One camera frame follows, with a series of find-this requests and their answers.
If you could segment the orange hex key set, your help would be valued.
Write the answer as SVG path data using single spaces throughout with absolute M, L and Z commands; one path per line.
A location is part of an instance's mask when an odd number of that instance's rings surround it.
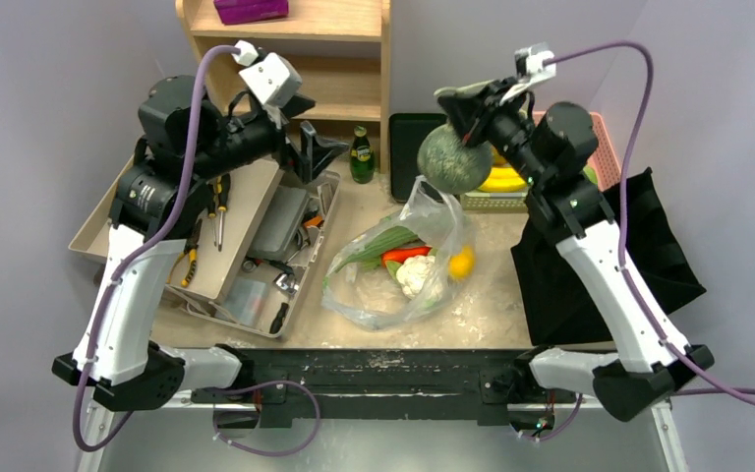
M 314 217 L 303 222 L 303 227 L 306 229 L 310 229 L 310 228 L 320 229 L 323 227 L 323 225 L 324 225 L 324 218 L 320 214 L 317 214 Z

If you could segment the yellow toy banana lower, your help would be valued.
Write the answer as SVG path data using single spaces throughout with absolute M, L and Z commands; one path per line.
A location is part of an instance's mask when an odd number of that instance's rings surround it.
M 515 193 L 527 186 L 528 184 L 519 176 L 506 178 L 489 177 L 479 186 L 478 190 L 487 193 Z

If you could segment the black yellow large screwdriver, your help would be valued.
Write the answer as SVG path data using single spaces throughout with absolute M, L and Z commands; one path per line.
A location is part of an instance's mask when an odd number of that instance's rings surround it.
M 218 177 L 215 182 L 215 202 L 216 214 L 218 218 L 216 229 L 216 248 L 219 252 L 223 249 L 225 218 L 228 210 L 229 193 L 231 190 L 232 179 L 230 173 L 225 173 Z

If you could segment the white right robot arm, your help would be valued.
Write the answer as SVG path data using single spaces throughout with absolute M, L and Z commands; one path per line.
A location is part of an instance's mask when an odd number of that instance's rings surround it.
M 599 143 L 590 113 L 564 101 L 535 120 L 530 95 L 529 83 L 514 78 L 435 93 L 463 146 L 493 146 L 529 184 L 531 223 L 579 277 L 615 352 L 539 347 L 518 359 L 512 385 L 527 400 L 549 389 L 587 394 L 627 422 L 710 368 L 714 358 L 676 329 L 646 287 L 632 288 L 640 273 L 609 203 L 584 174 Z

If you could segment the orange toy carrot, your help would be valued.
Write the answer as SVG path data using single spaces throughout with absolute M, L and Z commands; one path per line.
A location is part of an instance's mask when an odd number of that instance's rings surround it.
M 383 253 L 380 257 L 381 264 L 386 266 L 389 262 L 403 264 L 407 259 L 417 256 L 427 256 L 432 247 L 418 246 L 396 248 Z

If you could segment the pink plastic basket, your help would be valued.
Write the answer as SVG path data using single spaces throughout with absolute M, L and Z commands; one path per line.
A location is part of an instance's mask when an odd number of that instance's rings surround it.
M 602 117 L 571 102 L 559 102 L 536 116 L 530 152 L 538 167 L 530 173 L 531 185 L 567 182 L 586 165 L 593 166 L 602 191 L 619 181 L 620 167 Z

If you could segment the black plastic tray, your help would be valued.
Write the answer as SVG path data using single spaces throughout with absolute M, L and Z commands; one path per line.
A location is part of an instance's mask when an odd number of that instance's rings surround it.
M 442 113 L 394 113 L 388 121 L 390 194 L 406 203 L 420 174 L 417 155 L 425 137 L 446 123 Z

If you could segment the green toy fruit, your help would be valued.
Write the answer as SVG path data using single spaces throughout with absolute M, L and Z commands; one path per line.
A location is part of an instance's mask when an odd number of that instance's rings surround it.
M 593 183 L 596 186 L 600 186 L 600 178 L 598 176 L 598 172 L 593 166 L 586 165 L 583 168 L 583 173 L 585 174 L 585 176 L 588 178 L 588 180 L 591 183 Z

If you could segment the green netted toy melon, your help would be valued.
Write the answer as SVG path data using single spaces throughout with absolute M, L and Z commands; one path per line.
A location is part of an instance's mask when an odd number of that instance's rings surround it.
M 479 188 L 490 176 L 494 150 L 489 143 L 465 147 L 447 123 L 430 131 L 417 152 L 417 165 L 435 189 L 464 194 Z

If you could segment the wooden shelf unit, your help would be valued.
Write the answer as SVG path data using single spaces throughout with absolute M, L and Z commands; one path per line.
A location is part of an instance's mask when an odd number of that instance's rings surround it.
M 390 2 L 292 1 L 285 17 L 239 25 L 224 24 L 212 1 L 178 1 L 175 12 L 198 60 L 239 40 L 287 58 L 317 103 L 304 118 L 342 140 L 366 127 L 376 169 L 387 172 Z

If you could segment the clear plastic grocery bag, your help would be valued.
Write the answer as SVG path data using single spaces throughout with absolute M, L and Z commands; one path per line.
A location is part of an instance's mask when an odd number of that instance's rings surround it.
M 452 302 L 475 265 L 475 228 L 455 197 L 419 176 L 406 204 L 347 243 L 322 280 L 321 305 L 366 330 L 426 318 Z

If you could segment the green plastic basket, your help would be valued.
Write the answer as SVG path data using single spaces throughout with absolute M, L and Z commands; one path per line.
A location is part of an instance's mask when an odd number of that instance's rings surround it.
M 463 209 L 476 212 L 526 213 L 528 211 L 525 191 L 511 193 L 489 193 L 482 191 L 468 192 L 460 195 Z

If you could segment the yellow toy bell pepper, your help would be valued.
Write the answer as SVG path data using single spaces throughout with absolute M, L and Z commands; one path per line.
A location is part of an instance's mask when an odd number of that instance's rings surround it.
M 472 246 L 464 246 L 457 254 L 453 255 L 448 262 L 448 276 L 452 280 L 466 279 L 474 270 L 476 253 Z

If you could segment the white toy cauliflower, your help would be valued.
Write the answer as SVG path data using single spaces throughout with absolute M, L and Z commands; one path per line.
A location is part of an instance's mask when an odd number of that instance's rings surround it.
M 439 302 L 446 289 L 446 275 L 436 256 L 407 259 L 396 271 L 395 279 L 408 299 L 422 296 L 428 304 Z

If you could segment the green perrier glass bottle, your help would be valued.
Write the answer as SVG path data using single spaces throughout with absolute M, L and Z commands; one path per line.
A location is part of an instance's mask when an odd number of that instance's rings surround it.
M 375 155 L 364 126 L 354 128 L 354 139 L 350 148 L 350 172 L 354 182 L 367 184 L 375 174 Z

